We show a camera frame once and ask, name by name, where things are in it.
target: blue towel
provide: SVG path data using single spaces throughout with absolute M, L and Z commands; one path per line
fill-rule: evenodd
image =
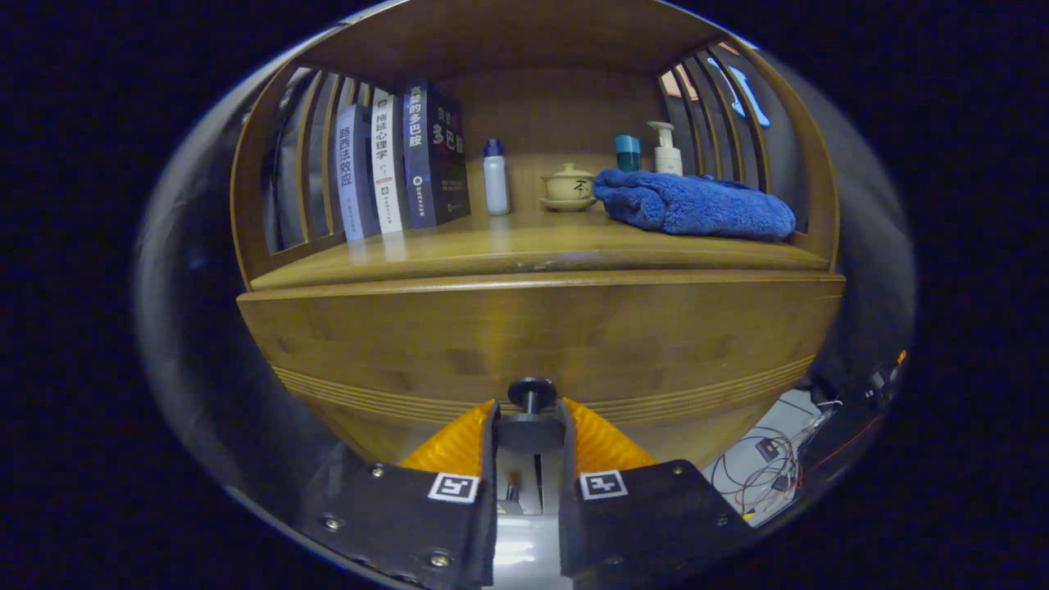
M 614 219 L 649 231 L 766 241 L 794 231 L 794 212 L 783 201 L 709 175 L 607 168 L 594 180 L 594 196 Z

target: white book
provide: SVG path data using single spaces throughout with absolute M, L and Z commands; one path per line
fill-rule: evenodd
M 383 233 L 404 230 L 408 219 L 402 141 L 401 99 L 376 88 L 371 99 L 371 174 Z
M 336 120 L 335 170 L 339 207 L 346 241 L 363 239 L 380 231 L 379 212 L 372 198 L 373 183 L 368 168 L 371 113 L 367 107 L 351 105 Z

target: blue bottle cap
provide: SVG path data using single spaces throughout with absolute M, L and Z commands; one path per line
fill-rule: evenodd
M 499 140 L 495 138 L 488 140 L 488 144 L 485 145 L 485 157 L 489 155 L 502 155 L 502 144 L 499 143 Z
M 633 135 L 616 135 L 616 153 L 641 153 L 641 142 Z

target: dark blue book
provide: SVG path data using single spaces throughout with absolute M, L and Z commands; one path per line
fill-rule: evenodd
M 404 173 L 408 218 L 430 228 L 470 214 L 462 111 L 427 81 L 404 94 Z

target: white bottle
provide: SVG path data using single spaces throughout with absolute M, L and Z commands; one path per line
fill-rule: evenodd
M 488 140 L 485 146 L 485 201 L 489 215 L 506 215 L 510 212 L 510 196 L 507 192 L 507 159 L 502 156 L 499 140 Z
M 649 121 L 648 126 L 659 131 L 659 145 L 656 146 L 656 171 L 683 176 L 681 150 L 673 147 L 673 125 L 663 121 Z

